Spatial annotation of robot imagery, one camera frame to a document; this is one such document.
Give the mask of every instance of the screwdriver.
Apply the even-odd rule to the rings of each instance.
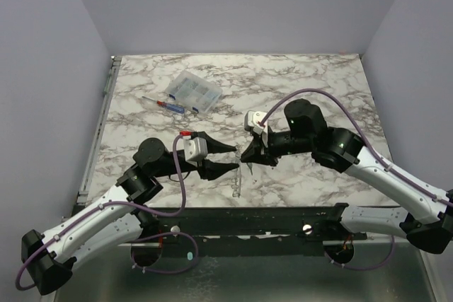
[[[168,104],[166,102],[161,102],[160,100],[154,100],[154,99],[145,97],[144,95],[142,96],[142,98],[146,99],[146,100],[150,100],[151,102],[155,102],[155,103],[157,103],[158,106],[161,106],[163,108],[166,108],[168,110],[171,110],[171,111],[174,111],[174,112],[177,112],[177,113],[183,114],[184,111],[185,111],[182,106],[177,106],[177,105],[174,105],[174,104]]]

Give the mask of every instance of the white marble surface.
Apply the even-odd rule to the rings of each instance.
[[[179,115],[141,99],[165,100],[164,90],[182,70],[216,83],[223,96],[213,111]],[[143,55],[123,57],[88,201],[99,197],[133,164],[132,155],[149,137],[160,138],[168,149],[180,130],[206,131],[211,137],[245,150],[251,137],[243,130],[248,110],[269,110],[281,97],[300,88],[322,88],[340,99],[358,120],[378,152],[389,157],[359,57],[350,55]],[[319,105],[330,126],[353,129],[346,116],[328,98],[306,95]],[[274,131],[288,129],[283,107],[270,118]],[[237,161],[233,153],[210,157]],[[285,156],[272,169],[246,164],[214,181],[192,173],[185,181],[189,207],[274,207],[387,205],[391,200],[360,181],[322,168],[309,154]],[[149,205],[177,207],[180,188],[166,178]],[[234,191],[240,189],[240,197]]]

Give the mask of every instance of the metal screw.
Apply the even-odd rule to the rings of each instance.
[[[310,235],[313,232],[313,228],[309,224],[304,224],[304,226],[302,226],[302,231],[305,235]]]
[[[181,232],[181,229],[179,228],[179,226],[172,226],[172,227],[170,228],[170,231],[171,231],[172,233],[180,233],[180,232]]]

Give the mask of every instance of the clear plastic container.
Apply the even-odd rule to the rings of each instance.
[[[206,113],[219,100],[222,89],[185,70],[168,85],[165,92],[184,106]]]

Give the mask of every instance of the wall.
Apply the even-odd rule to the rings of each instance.
[[[453,0],[395,0],[363,64],[396,163],[453,189]],[[453,301],[453,248],[438,258]]]
[[[21,237],[71,210],[110,55],[81,0],[0,8],[0,299],[37,301],[36,289],[14,288]]]
[[[365,52],[393,0],[83,0],[112,54]]]

